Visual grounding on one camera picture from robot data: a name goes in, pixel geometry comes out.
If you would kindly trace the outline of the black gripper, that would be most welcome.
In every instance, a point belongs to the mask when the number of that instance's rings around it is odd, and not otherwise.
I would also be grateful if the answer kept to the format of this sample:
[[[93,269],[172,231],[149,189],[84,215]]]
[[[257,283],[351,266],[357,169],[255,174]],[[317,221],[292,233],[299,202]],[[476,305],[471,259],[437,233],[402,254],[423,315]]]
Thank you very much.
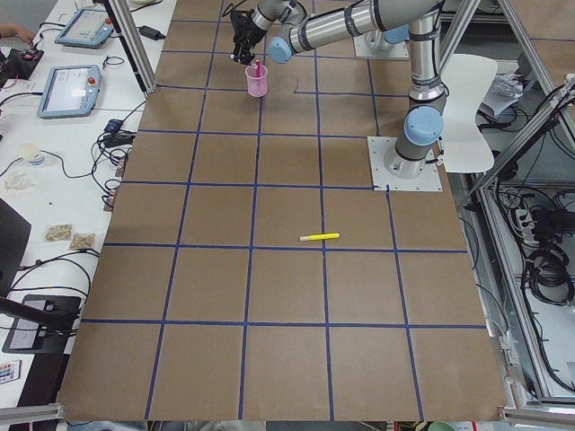
[[[255,59],[252,49],[263,39],[270,28],[270,20],[260,11],[252,11],[251,28],[243,34],[234,33],[234,51],[230,58],[235,63],[251,64]]]

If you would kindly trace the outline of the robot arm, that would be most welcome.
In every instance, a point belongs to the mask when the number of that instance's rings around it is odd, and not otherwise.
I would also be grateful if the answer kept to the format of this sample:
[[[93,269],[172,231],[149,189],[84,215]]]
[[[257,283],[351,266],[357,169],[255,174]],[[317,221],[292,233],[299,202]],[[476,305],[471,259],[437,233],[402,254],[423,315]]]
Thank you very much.
[[[388,31],[374,30],[363,36],[367,46],[375,51],[386,51],[398,47],[409,38],[407,25]]]
[[[347,38],[363,45],[372,57],[409,60],[409,108],[400,136],[385,154],[385,168],[410,180],[422,173],[444,128],[447,88],[440,75],[441,8],[439,1],[357,1],[311,15],[298,1],[260,1],[250,10],[230,4],[225,14],[234,29],[232,59],[243,65],[253,61],[253,49],[274,22],[281,29],[268,53],[278,64]]]

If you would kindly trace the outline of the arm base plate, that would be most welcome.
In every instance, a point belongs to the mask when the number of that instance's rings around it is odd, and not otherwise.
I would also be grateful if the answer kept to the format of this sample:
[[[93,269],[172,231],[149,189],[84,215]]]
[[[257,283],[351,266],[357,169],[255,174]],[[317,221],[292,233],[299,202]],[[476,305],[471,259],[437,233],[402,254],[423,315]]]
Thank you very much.
[[[367,138],[372,188],[381,191],[442,192],[438,167],[432,162],[433,152],[428,150],[424,160],[404,160],[395,148],[392,136]]]
[[[407,40],[409,32],[371,31],[354,39],[355,57],[377,60],[405,61],[409,58]]]

